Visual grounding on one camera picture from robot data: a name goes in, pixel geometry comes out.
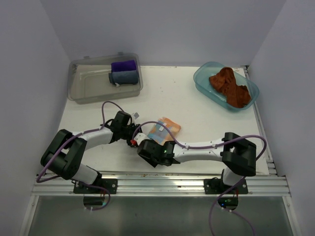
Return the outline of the colourful polka dot towel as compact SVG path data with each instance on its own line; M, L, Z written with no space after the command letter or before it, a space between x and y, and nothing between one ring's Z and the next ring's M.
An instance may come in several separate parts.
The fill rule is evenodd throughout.
M172 120L162 117L158 119L158 123L163 124L168 128L174 137L177 137L181 131L181 126ZM169 132L161 125L155 124L147 135L150 139L156 141L160 145L164 145L167 141L172 141L173 138Z

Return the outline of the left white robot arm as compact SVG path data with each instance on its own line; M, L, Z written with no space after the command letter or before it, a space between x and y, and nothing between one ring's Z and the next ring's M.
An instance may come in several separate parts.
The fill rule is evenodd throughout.
M132 135L138 127L130 114L118 111L113 119L104 120L100 128L83 132L59 130L40 160L43 170L36 182L44 182L41 177L49 170L56 174L54 178L79 181L91 193L99 192L102 187L101 175L81 163L84 152L119 140L125 140L132 146Z

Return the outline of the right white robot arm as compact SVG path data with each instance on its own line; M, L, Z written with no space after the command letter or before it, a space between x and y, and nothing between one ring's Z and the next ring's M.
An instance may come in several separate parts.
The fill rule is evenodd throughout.
M235 133L227 132L222 139L203 143L177 143L167 141L163 145L138 133L134 140L137 154L151 166L171 166L190 161L218 161L226 165L219 187L225 193L232 192L242 177L256 175L256 145Z

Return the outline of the grey transparent plastic bin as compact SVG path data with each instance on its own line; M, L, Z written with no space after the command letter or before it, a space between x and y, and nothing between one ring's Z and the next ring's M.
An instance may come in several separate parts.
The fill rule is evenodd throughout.
M139 82L135 85L111 84L108 77L111 63L127 60L135 60ZM118 53L74 60L69 64L67 88L68 99L78 104L138 96L143 88L139 57L134 53Z

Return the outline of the grey-blue rolled towel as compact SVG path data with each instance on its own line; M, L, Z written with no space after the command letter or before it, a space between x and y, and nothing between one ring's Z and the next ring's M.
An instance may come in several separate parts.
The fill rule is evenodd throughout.
M108 74L109 82L113 85L135 85L139 82L138 72L133 71L120 71L111 72Z

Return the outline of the purple rolled towel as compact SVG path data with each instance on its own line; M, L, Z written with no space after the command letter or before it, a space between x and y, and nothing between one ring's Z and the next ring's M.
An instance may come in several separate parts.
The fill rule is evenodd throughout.
M137 70L135 60L118 61L111 63L111 72L134 71Z

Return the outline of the teal transparent plastic bin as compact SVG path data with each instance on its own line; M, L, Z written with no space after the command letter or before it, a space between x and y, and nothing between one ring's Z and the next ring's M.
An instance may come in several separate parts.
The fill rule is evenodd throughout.
M248 109L259 96L259 89L257 85L254 82L245 78L245 76L242 76L236 70L233 70L234 76L236 78L236 84L238 86L246 86L249 91L249 95L251 96L249 103L245 105L243 108L233 107L226 102L226 97L222 93L217 92L210 84L209 78L219 73L219 71L222 68L224 68L223 64L214 61L207 62L204 65L202 65L194 73L193 76L195 87L206 97L210 98L212 101L214 101L215 103L229 111L238 112Z

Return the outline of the brown crumpled towel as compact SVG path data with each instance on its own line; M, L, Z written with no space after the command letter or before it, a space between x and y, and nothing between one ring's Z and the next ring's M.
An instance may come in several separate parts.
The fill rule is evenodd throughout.
M219 73L209 77L209 82L217 92L226 97L226 102L235 108L243 108L251 100L248 88L237 85L234 71L230 67L224 67Z

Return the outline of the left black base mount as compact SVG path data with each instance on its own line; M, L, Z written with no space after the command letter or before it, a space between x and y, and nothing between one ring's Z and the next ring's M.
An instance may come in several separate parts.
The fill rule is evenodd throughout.
M71 183L74 184L75 194L116 194L118 187L118 180L115 178L99 178L91 185L76 180L72 180Z

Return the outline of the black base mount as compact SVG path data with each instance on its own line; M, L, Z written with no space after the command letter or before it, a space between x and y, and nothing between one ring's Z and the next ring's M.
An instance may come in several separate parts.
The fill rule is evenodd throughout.
M224 191L228 190L229 188L233 187L227 194L248 194L248 187L246 180L242 177L242 181L239 181L236 186L234 184L227 185L224 184L223 180L218 177L214 178L206 178L203 179L203 187L205 194L222 194Z
M115 178L99 178L91 185L76 180L72 180L71 183L74 184L75 194L116 194L118 187L118 180Z

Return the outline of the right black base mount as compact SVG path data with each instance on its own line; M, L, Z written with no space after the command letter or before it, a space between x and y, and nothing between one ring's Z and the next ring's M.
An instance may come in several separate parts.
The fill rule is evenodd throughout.
M242 181L239 181L236 186L234 184L227 185L224 184L223 180L218 177L214 178L206 178L203 179L203 187L205 194L222 194L224 191L228 190L229 188L233 187L227 194L248 194L248 187L246 180L242 177Z

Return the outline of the aluminium mounting rail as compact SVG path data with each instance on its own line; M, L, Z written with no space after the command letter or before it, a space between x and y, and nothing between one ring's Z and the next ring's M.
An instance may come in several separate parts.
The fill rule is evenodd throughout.
M199 197L205 194L203 180L219 176L102 172L102 177L118 181L115 196ZM291 195L285 177L257 175L247 177L246 181L249 191L246 197L288 197ZM73 196L73 184L69 180L56 178L44 183L35 183L31 194L33 196Z

